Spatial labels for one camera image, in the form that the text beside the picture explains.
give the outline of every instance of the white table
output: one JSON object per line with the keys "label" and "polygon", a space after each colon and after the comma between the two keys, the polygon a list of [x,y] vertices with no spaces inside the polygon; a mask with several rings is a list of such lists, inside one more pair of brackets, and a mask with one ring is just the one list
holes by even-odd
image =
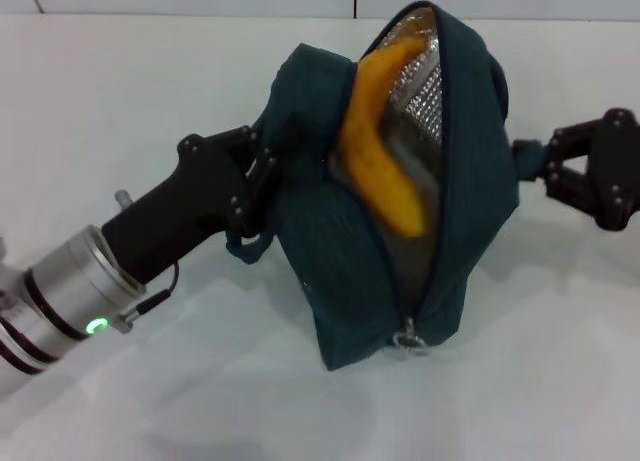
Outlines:
{"label": "white table", "polygon": [[[471,22],[503,64],[512,138],[640,113],[640,24]],[[357,58],[383,21],[0,17],[0,220],[27,266],[163,180],[175,146],[251,123],[299,42]],[[0,406],[3,460],[637,460],[640,222],[617,235],[522,188],[426,358],[327,373],[274,247],[218,236],[134,332],[83,343]],[[150,286],[163,287],[168,278]]]}

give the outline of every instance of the metal cylinder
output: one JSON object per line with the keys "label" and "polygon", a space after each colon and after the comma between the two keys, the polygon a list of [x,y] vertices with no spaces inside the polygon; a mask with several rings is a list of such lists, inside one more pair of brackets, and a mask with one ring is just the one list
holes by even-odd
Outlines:
{"label": "metal cylinder", "polygon": [[4,283],[11,301],[0,306],[0,397],[106,327],[145,292],[120,269],[94,226]]}

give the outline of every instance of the dark teal bag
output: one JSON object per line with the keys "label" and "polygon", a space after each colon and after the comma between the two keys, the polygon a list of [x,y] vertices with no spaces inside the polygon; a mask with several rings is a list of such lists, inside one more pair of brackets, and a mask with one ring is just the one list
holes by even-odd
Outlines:
{"label": "dark teal bag", "polygon": [[[437,115],[435,125],[423,123],[424,132],[437,138],[437,155],[429,158],[437,160],[430,169],[438,185],[432,242],[393,238],[332,168],[355,63],[300,45],[279,70],[255,125],[265,147],[291,123],[297,141],[283,160],[282,187],[260,239],[242,245],[228,235],[227,246],[251,263],[278,237],[313,310],[330,370],[389,344],[423,349],[453,335],[467,277],[518,205],[517,166],[504,131],[507,85],[480,36],[437,6],[419,2],[399,13],[369,51],[429,19],[435,25],[428,34],[439,50],[431,84],[421,85],[423,94],[431,90]],[[424,111],[412,113],[425,121]]]}

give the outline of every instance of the zipper pull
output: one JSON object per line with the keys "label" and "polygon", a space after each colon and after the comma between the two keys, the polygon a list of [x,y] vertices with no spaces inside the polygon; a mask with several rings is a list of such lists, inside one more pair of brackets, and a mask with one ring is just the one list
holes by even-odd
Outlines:
{"label": "zipper pull", "polygon": [[426,356],[429,346],[416,334],[413,318],[407,318],[404,332],[393,335],[393,344],[396,348],[404,350],[410,356]]}

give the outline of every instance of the yellow banana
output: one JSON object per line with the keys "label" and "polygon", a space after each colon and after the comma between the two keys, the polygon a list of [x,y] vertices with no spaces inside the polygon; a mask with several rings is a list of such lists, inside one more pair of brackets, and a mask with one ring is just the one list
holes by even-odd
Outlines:
{"label": "yellow banana", "polygon": [[364,201],[405,237],[426,234],[426,214],[415,184],[387,152],[377,127],[402,67],[424,47],[422,38],[406,38],[360,61],[339,140],[346,170]]}

